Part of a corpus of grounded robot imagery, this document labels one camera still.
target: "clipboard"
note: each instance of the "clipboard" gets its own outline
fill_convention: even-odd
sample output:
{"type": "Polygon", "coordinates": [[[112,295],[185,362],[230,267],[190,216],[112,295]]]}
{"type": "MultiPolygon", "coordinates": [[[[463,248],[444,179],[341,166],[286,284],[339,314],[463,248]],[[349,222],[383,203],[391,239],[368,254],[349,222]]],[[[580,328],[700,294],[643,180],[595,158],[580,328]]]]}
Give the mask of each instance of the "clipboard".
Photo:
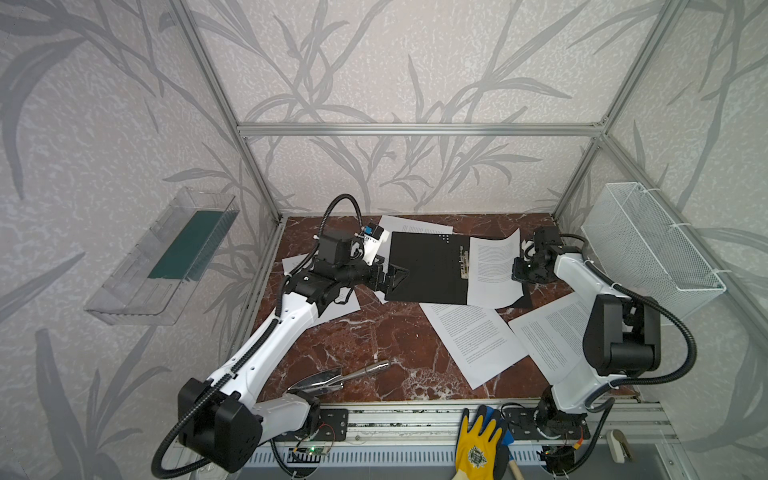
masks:
{"type": "MultiPolygon", "coordinates": [[[[462,253],[469,254],[469,235],[392,232],[389,291],[386,300],[467,304],[469,279],[462,278],[462,253]]],[[[511,306],[531,308],[527,285],[511,306]]]]}

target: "yellow glove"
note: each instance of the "yellow glove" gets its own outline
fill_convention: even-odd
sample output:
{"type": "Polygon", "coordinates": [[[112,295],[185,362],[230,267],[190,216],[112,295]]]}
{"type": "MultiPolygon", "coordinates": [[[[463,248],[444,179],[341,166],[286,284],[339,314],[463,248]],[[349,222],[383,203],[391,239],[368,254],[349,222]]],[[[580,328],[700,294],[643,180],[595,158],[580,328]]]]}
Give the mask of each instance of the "yellow glove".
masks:
{"type": "Polygon", "coordinates": [[[472,429],[469,426],[469,410],[462,413],[462,427],[456,443],[456,479],[493,480],[498,441],[504,435],[504,422],[498,410],[491,414],[491,420],[482,428],[488,409],[478,407],[472,429]]]}

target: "green object in tray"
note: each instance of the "green object in tray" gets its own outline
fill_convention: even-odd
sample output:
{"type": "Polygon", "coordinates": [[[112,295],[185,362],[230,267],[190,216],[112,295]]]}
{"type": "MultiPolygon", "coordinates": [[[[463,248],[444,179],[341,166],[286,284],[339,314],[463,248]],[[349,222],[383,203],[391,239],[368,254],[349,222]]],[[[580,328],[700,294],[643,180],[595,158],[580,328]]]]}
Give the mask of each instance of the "green object in tray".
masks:
{"type": "Polygon", "coordinates": [[[221,210],[195,212],[168,250],[165,250],[149,273],[149,278],[200,281],[236,216],[237,212],[225,213],[221,210]]]}

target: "printed document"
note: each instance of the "printed document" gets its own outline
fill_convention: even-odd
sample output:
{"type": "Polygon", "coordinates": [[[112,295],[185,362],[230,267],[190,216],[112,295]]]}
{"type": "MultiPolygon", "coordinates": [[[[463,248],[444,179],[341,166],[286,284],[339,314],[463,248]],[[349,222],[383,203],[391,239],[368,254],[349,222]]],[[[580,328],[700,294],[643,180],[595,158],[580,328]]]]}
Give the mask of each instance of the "printed document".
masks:
{"type": "MultiPolygon", "coordinates": [[[[306,253],[303,255],[296,255],[295,257],[283,258],[283,272],[288,273],[293,270],[296,265],[301,263],[301,260],[303,260],[304,257],[306,257],[306,253]]],[[[342,288],[341,292],[339,293],[339,297],[336,299],[336,302],[343,302],[344,299],[346,299],[348,292],[348,288],[342,288]]],[[[357,293],[352,291],[352,295],[349,296],[349,302],[344,305],[331,303],[328,305],[328,308],[326,308],[326,311],[323,312],[320,318],[315,320],[315,323],[313,323],[312,326],[317,326],[329,320],[349,315],[350,313],[356,312],[358,310],[360,310],[360,303],[357,301],[357,293]]]]}
{"type": "Polygon", "coordinates": [[[469,240],[467,305],[503,308],[523,296],[520,282],[511,278],[520,256],[520,229],[503,240],[469,240]]]}
{"type": "MultiPolygon", "coordinates": [[[[382,215],[381,220],[379,220],[379,226],[390,232],[437,233],[442,235],[453,233],[453,227],[450,227],[449,225],[410,220],[408,218],[391,217],[389,215],[382,215]]],[[[391,246],[391,240],[392,235],[390,234],[389,239],[379,245],[379,252],[377,253],[377,255],[384,257],[385,272],[387,271],[387,268],[389,268],[389,248],[391,246]]],[[[375,294],[376,298],[381,300],[381,303],[387,303],[387,300],[384,300],[384,293],[375,292],[375,294]]]]}
{"type": "Polygon", "coordinates": [[[442,303],[419,305],[473,390],[528,355],[494,310],[442,303]]]}
{"type": "Polygon", "coordinates": [[[509,322],[551,385],[584,356],[581,341],[591,311],[592,306],[571,293],[509,322]]]}

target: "table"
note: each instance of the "table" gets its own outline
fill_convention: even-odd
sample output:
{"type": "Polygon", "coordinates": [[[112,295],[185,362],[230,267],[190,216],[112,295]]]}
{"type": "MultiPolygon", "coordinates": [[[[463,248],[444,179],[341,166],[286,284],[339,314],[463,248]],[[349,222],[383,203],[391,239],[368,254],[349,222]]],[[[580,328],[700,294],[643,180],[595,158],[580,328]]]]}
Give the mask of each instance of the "table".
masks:
{"type": "MultiPolygon", "coordinates": [[[[538,227],[554,225],[549,214],[403,215],[405,218],[452,225],[454,233],[483,237],[507,237],[520,228],[528,238],[538,227]]],[[[363,224],[380,217],[364,217],[363,224]]],[[[258,327],[275,305],[277,287],[283,278],[281,260],[312,248],[320,219],[291,217],[286,223],[272,273],[266,286],[257,321],[258,327]]],[[[353,231],[354,217],[331,217],[326,228],[353,231]]],[[[360,311],[308,329],[294,343],[261,392],[261,400],[281,396],[286,388],[313,373],[342,366],[353,372],[378,360],[392,367],[377,376],[348,382],[338,392],[323,396],[323,403],[378,402],[416,399],[487,399],[538,397],[548,382],[530,357],[477,389],[471,389],[451,359],[418,303],[381,304],[364,286],[356,288],[360,311]]],[[[531,289],[533,307],[538,308],[571,293],[562,281],[531,289]]],[[[507,308],[498,313],[505,321],[531,311],[507,308]]]]}

